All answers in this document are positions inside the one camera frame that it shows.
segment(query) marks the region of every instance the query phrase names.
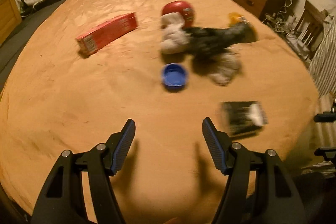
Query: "small black package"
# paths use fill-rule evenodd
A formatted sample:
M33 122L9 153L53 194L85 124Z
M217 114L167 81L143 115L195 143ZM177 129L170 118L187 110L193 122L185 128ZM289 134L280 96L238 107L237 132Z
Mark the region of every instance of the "small black package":
M268 123L258 101L222 102L221 120L224 131L230 137L255 134Z

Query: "table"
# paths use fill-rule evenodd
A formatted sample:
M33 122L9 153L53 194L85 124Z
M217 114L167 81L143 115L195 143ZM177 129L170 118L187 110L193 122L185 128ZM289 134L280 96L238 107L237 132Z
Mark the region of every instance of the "table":
M0 101L0 182L32 212L39 191L65 149L84 152L121 130L128 118L136 137L123 169L112 178L127 223L163 223L179 216L207 223L226 178L215 169L202 136L210 117L221 129L222 101L261 102L269 124L241 140L249 150L272 148L282 159L314 115L318 93L304 65L267 26L231 0L187 0L195 26L225 28L238 12L259 41L235 45L243 69L227 87L194 71L192 58L160 55L160 11L174 0L67 0L33 34ZM139 27L89 58L75 37L112 17L135 12ZM165 62L189 72L185 90L161 85ZM89 218L95 215L83 176Z

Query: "barcode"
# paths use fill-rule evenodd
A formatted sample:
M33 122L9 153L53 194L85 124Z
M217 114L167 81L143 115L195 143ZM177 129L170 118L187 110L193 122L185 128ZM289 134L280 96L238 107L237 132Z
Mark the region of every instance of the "barcode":
M247 19L244 16L238 17L240 22L247 23Z
M120 20L121 27L124 32L128 32L131 29L131 26L129 25L128 18L123 18Z
M95 41L92 39L92 36L89 35L88 37L83 38L83 42L89 52L94 52L97 50L97 45Z

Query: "black mount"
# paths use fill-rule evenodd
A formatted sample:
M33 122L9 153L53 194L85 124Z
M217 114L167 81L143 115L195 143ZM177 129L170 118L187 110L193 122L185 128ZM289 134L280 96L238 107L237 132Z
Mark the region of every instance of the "black mount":
M330 112L316 114L314 122L335 122L336 121L336 98L333 101Z
M222 161L218 163L215 159L218 154L211 149L210 152L216 168L228 175L212 224L307 224L298 190L274 150L259 153L232 143L226 133L216 130L209 117L204 119L202 130L204 137L206 134L216 136ZM42 187L31 224L93 223L85 210L81 172L88 172L98 224L125 224L109 176L114 176L122 166L123 160L116 156L116 151L127 133L132 136L128 140L130 146L135 134L135 123L131 119L121 132L112 134L106 143L88 152L63 151ZM121 151L122 156L126 157L128 149ZM320 148L315 154L335 163L336 149ZM250 171L256 171L255 193L246 199ZM248 201L251 210L247 213Z
M224 132L216 130L209 117L203 121L203 134L211 131L225 153L225 170L229 175L225 191L212 224L306 224L300 195L291 176L274 150L265 153L249 151L231 142ZM252 211L244 219L250 171L256 171Z
M31 224L87 224L81 172L88 172L94 211L99 224L125 224L119 210L109 176L116 174L113 157L127 133L135 134L135 123L128 119L119 133L112 134L105 144L85 153L61 153L36 201Z

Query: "orange object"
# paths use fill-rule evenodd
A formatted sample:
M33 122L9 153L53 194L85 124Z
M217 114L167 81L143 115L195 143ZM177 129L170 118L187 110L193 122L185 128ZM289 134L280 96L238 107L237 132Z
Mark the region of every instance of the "orange object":
M180 13L184 19L183 28L191 27L194 22L194 8L184 0L177 0L168 3L162 9L162 15Z
M81 52L91 55L124 34L135 30L137 27L135 13L129 13L114 17L91 28L85 34L77 37L76 40Z
M241 15L237 12L229 13L229 19L230 19L230 23L229 23L230 27L232 25L235 25L236 23L239 23L239 22L245 22L246 21L247 23L249 23L243 15ZM257 30L254 28L254 26L252 26L250 24L250 27L253 30L254 34L257 35Z

